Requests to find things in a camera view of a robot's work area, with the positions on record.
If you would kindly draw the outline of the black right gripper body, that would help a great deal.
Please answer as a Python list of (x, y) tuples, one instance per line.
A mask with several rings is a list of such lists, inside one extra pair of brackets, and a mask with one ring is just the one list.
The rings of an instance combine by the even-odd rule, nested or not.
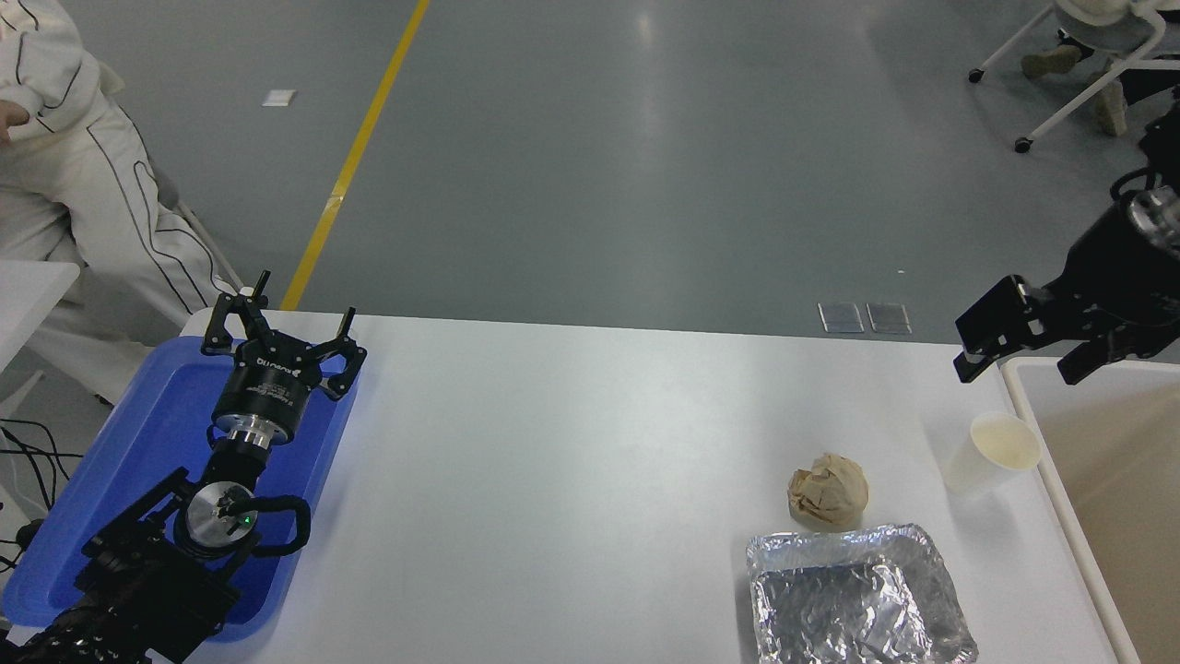
[(1057, 297), (1138, 326), (1176, 321), (1176, 226), (1158, 208), (1108, 208), (1069, 249)]

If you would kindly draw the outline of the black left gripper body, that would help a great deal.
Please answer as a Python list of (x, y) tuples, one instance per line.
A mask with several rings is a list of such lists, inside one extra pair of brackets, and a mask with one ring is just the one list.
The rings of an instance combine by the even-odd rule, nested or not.
[(231, 425), (260, 419), (293, 434), (321, 379), (307, 341), (244, 341), (232, 350), (232, 372), (214, 408), (214, 425), (230, 432)]

